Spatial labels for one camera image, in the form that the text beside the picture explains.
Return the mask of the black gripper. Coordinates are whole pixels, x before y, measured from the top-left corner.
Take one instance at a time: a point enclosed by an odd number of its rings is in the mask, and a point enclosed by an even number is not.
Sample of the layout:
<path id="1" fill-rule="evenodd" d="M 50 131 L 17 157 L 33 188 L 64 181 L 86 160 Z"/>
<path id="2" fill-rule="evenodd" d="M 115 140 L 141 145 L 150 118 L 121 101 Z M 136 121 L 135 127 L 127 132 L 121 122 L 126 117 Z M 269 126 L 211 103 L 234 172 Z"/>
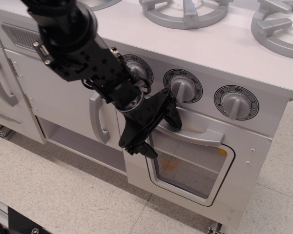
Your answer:
<path id="1" fill-rule="evenodd" d="M 146 139 L 163 119 L 174 128 L 182 128 L 177 100 L 169 89 L 163 89 L 148 99 L 142 97 L 137 107 L 123 115 L 126 124 L 119 146 L 131 155 L 140 153 L 150 159 L 158 156 Z"/>

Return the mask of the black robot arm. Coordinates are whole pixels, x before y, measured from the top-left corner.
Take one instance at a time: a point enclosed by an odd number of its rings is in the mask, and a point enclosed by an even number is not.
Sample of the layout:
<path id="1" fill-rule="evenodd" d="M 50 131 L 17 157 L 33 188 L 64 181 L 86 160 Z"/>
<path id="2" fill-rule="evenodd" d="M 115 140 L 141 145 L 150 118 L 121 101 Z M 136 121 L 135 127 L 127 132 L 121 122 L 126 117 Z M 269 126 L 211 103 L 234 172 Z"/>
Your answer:
<path id="1" fill-rule="evenodd" d="M 26 0 L 29 15 L 38 24 L 40 40 L 35 50 L 53 72 L 71 82 L 80 80 L 98 92 L 123 114 L 126 120 L 119 146 L 130 154 L 157 157 L 146 142 L 165 120 L 180 129 L 182 121 L 176 98 L 163 89 L 150 98 L 114 47 L 108 47 L 97 34 L 93 11 L 76 0 Z"/>

